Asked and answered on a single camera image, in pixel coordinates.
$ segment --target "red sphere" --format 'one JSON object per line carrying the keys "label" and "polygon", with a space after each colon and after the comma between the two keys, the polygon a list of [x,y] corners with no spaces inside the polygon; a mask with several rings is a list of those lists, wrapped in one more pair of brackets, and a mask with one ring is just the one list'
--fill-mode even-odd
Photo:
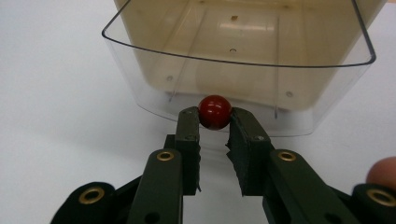
{"label": "red sphere", "polygon": [[224,97],[210,95],[198,105],[199,120],[210,130],[220,130],[227,126],[231,119],[232,107]]}

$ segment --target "small hole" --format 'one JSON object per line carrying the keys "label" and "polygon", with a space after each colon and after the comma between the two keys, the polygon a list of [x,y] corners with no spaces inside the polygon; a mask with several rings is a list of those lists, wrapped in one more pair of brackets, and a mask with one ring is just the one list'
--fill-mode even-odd
{"label": "small hole", "polygon": [[163,151],[157,154],[157,160],[159,161],[170,161],[175,157],[172,152]]}
{"label": "small hole", "polygon": [[79,195],[78,201],[83,204],[97,203],[105,196],[105,191],[100,187],[86,189]]}
{"label": "small hole", "polygon": [[339,216],[337,216],[335,214],[326,213],[324,215],[324,217],[326,218],[326,220],[328,220],[330,223],[333,223],[333,224],[341,224],[341,223],[343,223],[343,220]]}
{"label": "small hole", "polygon": [[169,159],[170,157],[171,157],[171,154],[169,154],[169,153],[163,153],[163,154],[161,154],[161,156],[160,156],[162,159]]}
{"label": "small hole", "polygon": [[287,92],[286,92],[286,95],[287,95],[288,97],[293,97],[294,94],[293,94],[293,92],[291,92],[291,91],[287,91]]}
{"label": "small hole", "polygon": [[296,160],[296,156],[290,152],[279,152],[279,154],[277,154],[277,156],[283,160],[283,161],[295,161]]}
{"label": "small hole", "polygon": [[376,203],[382,204],[388,207],[396,206],[396,198],[391,194],[381,189],[369,189],[367,195]]}
{"label": "small hole", "polygon": [[158,213],[148,213],[145,216],[145,222],[148,224],[158,223],[160,221],[160,214]]}
{"label": "small hole", "polygon": [[97,198],[97,197],[99,197],[99,192],[98,192],[98,191],[91,191],[91,192],[88,192],[88,193],[84,196],[84,198],[85,198],[86,200],[92,200],[92,199],[95,199],[95,198]]}

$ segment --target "screw hole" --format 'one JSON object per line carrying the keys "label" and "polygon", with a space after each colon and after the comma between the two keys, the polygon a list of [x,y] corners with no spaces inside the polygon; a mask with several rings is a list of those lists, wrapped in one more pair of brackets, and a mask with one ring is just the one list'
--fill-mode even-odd
{"label": "screw hole", "polygon": [[153,212],[145,216],[145,222],[148,224],[158,223],[160,221],[160,214]]}
{"label": "screw hole", "polygon": [[385,192],[381,189],[369,189],[367,190],[367,195],[376,203],[382,204],[388,207],[396,206],[396,198],[391,194]]}
{"label": "screw hole", "polygon": [[174,158],[174,154],[172,152],[161,152],[157,155],[157,159],[159,161],[170,161]]}
{"label": "screw hole", "polygon": [[83,204],[97,203],[105,196],[105,191],[100,187],[86,189],[79,195],[78,201]]}
{"label": "screw hole", "polygon": [[279,152],[277,156],[283,161],[295,161],[297,159],[294,154],[286,151]]}

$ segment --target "white table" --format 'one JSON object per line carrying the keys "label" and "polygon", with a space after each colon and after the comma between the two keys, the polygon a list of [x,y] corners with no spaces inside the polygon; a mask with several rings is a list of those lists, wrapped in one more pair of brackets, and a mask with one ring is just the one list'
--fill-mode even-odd
{"label": "white table", "polygon": [[[175,132],[134,103],[100,35],[115,13],[111,0],[0,3],[0,223],[49,223],[92,181],[119,188]],[[273,139],[347,193],[396,154],[396,4],[369,33],[377,62],[316,131]],[[203,192],[185,197],[185,223],[266,223],[262,199],[240,195],[227,134],[214,135],[202,133]]]}

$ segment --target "white background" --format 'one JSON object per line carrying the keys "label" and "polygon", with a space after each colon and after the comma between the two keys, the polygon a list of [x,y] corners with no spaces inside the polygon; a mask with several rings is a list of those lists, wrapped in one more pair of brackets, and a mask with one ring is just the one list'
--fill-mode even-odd
{"label": "white background", "polygon": [[[176,124],[139,108],[101,31],[112,0],[0,2],[0,223],[50,223],[77,187],[119,188],[142,174]],[[369,34],[378,60],[316,131],[274,138],[350,193],[370,166],[396,155],[396,5]],[[261,198],[242,198],[226,133],[203,132],[201,186],[184,222],[266,223]]]}

